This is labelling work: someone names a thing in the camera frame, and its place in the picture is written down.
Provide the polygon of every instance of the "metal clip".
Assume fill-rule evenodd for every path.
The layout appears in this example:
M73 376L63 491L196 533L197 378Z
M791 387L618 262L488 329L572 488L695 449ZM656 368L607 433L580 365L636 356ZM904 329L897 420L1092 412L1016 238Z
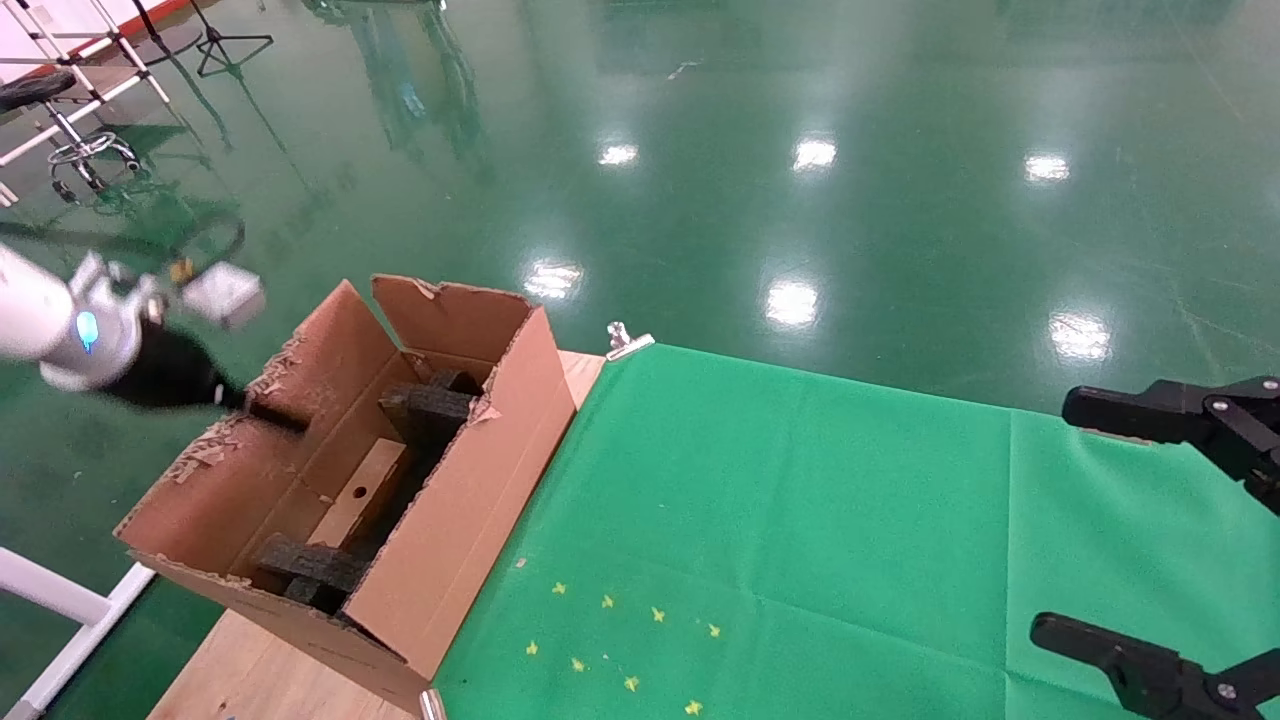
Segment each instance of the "metal clip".
M627 355L631 355L637 350L644 350L654 343L653 336L649 333L632 338L631 334L627 333L627 327L618 322L609 323L608 331L609 346L613 347L613 350L607 352L604 359L609 363L621 360Z

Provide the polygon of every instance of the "tripod stand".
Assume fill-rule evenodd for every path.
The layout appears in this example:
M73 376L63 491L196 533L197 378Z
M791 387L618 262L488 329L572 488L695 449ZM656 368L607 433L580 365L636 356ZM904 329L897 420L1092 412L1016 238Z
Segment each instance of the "tripod stand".
M197 3L196 0L191 0L191 6L196 9L196 15L200 17L201 24L205 26L205 38L196 44L196 50L200 50L200 54L202 55L202 58L200 59L200 65L196 68L196 74L198 74L200 77L209 77L211 74L225 72L236 64L232 63L230 55L228 55L227 49L223 47L223 42L228 40L261 41L261 45L259 45L252 53L250 53L248 55L246 55L239 60L241 63L248 61L250 58L257 55L262 50L266 50L268 45L275 42L275 38L271 37L270 35L223 35L216 27L209 23L209 18L205 17L205 12L200 9L200 3ZM214 49L218 49L218 53L221 54L221 58L214 56ZM209 64L209 60L215 60L218 63L221 63L223 65L221 69L214 70L212 73L206 73L205 65Z

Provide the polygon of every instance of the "green fabric backdrop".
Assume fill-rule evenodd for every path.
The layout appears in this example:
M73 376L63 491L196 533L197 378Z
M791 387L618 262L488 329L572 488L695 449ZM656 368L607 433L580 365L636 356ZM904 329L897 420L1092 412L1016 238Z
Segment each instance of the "green fabric backdrop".
M438 684L451 720L1119 720L1032 618L1219 670L1280 646L1277 551L1189 447L655 346L604 369Z

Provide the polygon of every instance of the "wooden block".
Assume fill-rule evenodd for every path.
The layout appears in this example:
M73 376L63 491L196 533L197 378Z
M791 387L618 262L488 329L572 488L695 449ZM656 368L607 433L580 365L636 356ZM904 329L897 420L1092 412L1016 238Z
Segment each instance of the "wooden block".
M346 547L362 519L378 515L390 497L399 470L404 469L406 447L392 439L379 438L351 480L333 501L333 507L307 538L308 544Z

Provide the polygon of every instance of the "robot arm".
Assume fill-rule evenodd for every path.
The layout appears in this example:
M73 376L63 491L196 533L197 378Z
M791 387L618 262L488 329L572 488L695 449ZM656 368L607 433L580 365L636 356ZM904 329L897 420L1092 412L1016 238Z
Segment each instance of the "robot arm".
M196 338L161 324L164 295L155 278L136 278L122 299L110 269L90 254L64 283L0 245L0 356L38 363L45 380L68 392L145 409L218 405L306 429L302 420L248 404Z

